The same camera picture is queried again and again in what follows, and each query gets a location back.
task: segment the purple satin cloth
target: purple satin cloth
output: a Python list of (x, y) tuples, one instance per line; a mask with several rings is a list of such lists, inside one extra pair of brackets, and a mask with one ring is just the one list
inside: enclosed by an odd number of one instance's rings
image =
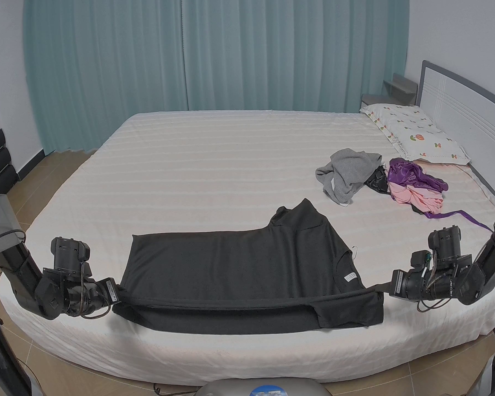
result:
[(488, 226), (486, 226), (484, 223), (480, 223), (476, 221), (473, 217), (471, 217), (468, 213), (466, 213), (464, 210), (456, 210), (456, 211), (451, 211), (449, 213), (440, 213), (440, 214), (431, 214), (431, 213), (423, 213), (425, 217), (428, 219), (445, 219), (446, 217), (449, 217), (451, 215), (463, 215), (466, 219), (468, 219), (471, 223), (476, 224), (477, 226), (480, 226), (484, 229), (488, 229), (490, 232), (493, 232)]
[(402, 158), (393, 158), (390, 162), (388, 182), (394, 182), (401, 186), (412, 185), (415, 188), (432, 189), (437, 192), (449, 189), (446, 182), (423, 173), (422, 168), (416, 163), (408, 162)]

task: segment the blue round logo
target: blue round logo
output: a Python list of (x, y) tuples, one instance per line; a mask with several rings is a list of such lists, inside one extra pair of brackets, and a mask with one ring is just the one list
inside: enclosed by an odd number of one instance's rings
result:
[(288, 396), (288, 393), (279, 386), (260, 386), (253, 390), (250, 396)]

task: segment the gray cloth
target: gray cloth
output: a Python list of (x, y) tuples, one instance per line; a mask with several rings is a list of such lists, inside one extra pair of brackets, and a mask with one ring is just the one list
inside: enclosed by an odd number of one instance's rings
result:
[(348, 204), (363, 183), (381, 165), (381, 154), (357, 153), (345, 148), (333, 153), (330, 163), (315, 171), (323, 191), (338, 204)]

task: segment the clothing label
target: clothing label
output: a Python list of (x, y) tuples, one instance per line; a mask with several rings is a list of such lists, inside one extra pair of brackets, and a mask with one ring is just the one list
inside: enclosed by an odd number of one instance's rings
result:
[(112, 302), (117, 302), (117, 296), (115, 295), (114, 288), (112, 286), (111, 281), (106, 281), (106, 287), (108, 288), (108, 292), (110, 293), (110, 297), (112, 298)]
[(351, 281), (352, 279), (357, 279), (357, 274), (355, 274), (354, 272), (350, 273), (350, 274), (347, 274), (344, 279), (346, 281)]
[(288, 393), (278, 386), (260, 386), (253, 390), (250, 396), (288, 396)]
[(399, 294), (400, 290), (402, 289), (402, 279), (403, 273), (401, 271), (398, 271), (398, 278), (396, 279), (396, 294)]

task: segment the curtain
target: curtain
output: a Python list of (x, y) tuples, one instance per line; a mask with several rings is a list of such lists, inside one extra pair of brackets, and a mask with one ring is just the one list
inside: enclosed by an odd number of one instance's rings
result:
[(27, 82), (40, 139), (98, 148), (139, 112), (187, 110), (180, 0), (25, 0)]
[(409, 0), (182, 0), (190, 109), (357, 112), (404, 74)]
[(404, 73), (409, 0), (25, 0), (44, 150), (92, 149), (139, 112), (357, 112)]

